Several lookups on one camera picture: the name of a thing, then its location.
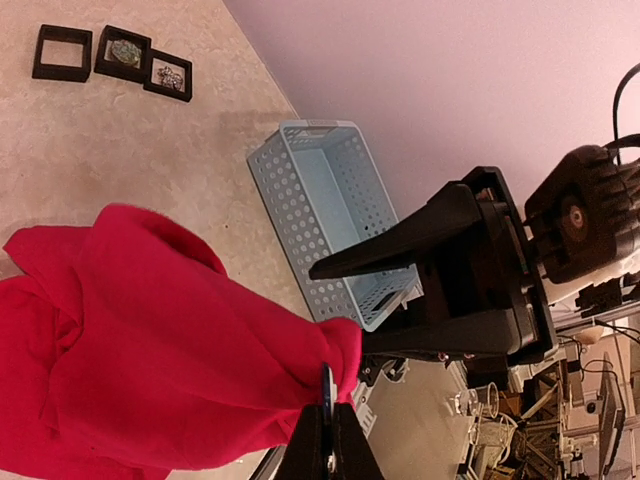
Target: white wall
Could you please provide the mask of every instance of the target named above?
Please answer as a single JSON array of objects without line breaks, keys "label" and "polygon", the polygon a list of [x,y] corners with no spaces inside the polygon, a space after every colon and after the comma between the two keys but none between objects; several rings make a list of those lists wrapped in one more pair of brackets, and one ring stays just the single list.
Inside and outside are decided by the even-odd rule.
[{"label": "white wall", "polygon": [[[562,156],[611,139],[640,62],[640,2],[226,0],[303,117],[364,130],[401,215],[479,164],[524,201]],[[640,78],[622,131],[640,131]]]}]

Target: red cloth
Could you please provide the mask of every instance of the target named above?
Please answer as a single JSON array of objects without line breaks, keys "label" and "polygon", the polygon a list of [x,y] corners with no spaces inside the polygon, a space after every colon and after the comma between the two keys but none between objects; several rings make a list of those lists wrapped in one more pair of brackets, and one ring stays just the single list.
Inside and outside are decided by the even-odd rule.
[{"label": "red cloth", "polygon": [[0,468],[49,479],[160,479],[290,438],[321,365],[346,401],[361,331],[312,324],[227,278],[198,237],[107,207],[34,227],[0,282]]}]

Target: light blue plastic basket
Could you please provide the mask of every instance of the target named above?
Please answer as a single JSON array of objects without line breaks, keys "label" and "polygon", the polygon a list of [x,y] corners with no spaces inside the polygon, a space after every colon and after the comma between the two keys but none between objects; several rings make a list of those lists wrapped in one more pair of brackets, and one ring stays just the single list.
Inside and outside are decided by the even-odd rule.
[{"label": "light blue plastic basket", "polygon": [[283,122],[248,162],[313,319],[344,316],[375,330],[416,285],[414,268],[309,279],[317,260],[398,222],[358,127]]}]

